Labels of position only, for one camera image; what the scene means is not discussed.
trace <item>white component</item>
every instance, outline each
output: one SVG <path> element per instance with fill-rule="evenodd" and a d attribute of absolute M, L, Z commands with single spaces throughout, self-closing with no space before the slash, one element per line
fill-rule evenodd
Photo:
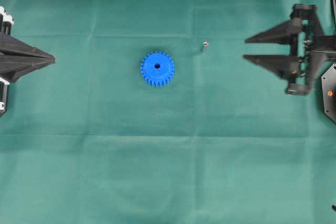
<path fill-rule="evenodd" d="M 6 10 L 3 6 L 0 6 L 0 14 L 2 14 L 2 15 L 6 14 Z"/>
<path fill-rule="evenodd" d="M 14 25 L 14 19 L 13 19 L 13 17 L 11 15 L 5 14 L 4 15 L 4 22 L 10 22 L 11 25 Z"/>
<path fill-rule="evenodd" d="M 9 82 L 1 77 L 0 77 L 0 82 L 2 82 L 4 85 L 9 85 Z"/>

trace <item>screw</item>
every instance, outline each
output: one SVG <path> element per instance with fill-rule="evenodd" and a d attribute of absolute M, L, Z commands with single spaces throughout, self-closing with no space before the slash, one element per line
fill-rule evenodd
<path fill-rule="evenodd" d="M 202 48 L 201 48 L 201 52 L 205 52 L 206 48 L 209 46 L 209 42 L 205 41 L 203 42 Z"/>

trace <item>gear teeth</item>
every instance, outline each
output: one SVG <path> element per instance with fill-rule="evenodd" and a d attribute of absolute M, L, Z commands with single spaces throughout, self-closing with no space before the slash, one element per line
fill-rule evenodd
<path fill-rule="evenodd" d="M 167 60 L 164 60 L 166 63 L 165 64 L 169 64 L 168 66 L 168 69 L 169 69 L 169 72 L 167 72 L 165 74 L 165 77 L 164 78 L 160 78 L 160 77 L 150 77 L 148 74 L 147 74 L 147 70 L 145 68 L 148 68 L 152 63 L 156 63 L 156 62 L 150 62 L 150 64 L 147 64 L 146 65 L 146 61 L 149 57 L 151 57 L 153 54 L 159 54 L 160 57 L 166 57 L 168 59 Z M 162 52 L 162 51 L 159 51 L 159 50 L 155 50 L 153 52 L 151 52 L 150 54 L 147 54 L 144 59 L 142 59 L 141 63 L 140 63 L 140 73 L 141 73 L 141 76 L 142 78 L 146 81 L 146 83 L 148 85 L 151 85 L 151 86 L 154 86 L 154 87 L 163 87 L 165 85 L 167 85 L 168 83 L 170 83 L 174 77 L 174 73 L 175 73 L 175 64 L 174 64 L 174 60 L 172 59 L 172 57 L 170 57 L 168 54 Z"/>

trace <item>plastic gear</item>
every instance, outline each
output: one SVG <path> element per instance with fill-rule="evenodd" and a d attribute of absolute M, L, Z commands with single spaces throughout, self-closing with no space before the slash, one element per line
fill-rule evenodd
<path fill-rule="evenodd" d="M 161 51 L 148 54 L 140 64 L 142 78 L 152 86 L 164 86 L 174 77 L 175 64 L 169 55 Z"/>

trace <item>green fabric surface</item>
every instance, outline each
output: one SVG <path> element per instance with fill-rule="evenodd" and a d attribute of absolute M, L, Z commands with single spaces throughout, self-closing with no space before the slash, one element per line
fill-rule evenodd
<path fill-rule="evenodd" d="M 242 58 L 288 52 L 244 40 L 295 3 L 333 33 L 330 0 L 1 0 L 12 36 L 57 64 L 10 87 L 0 223 L 335 223 L 320 82 L 288 96 Z M 163 88 L 140 76 L 156 49 L 176 65 Z"/>

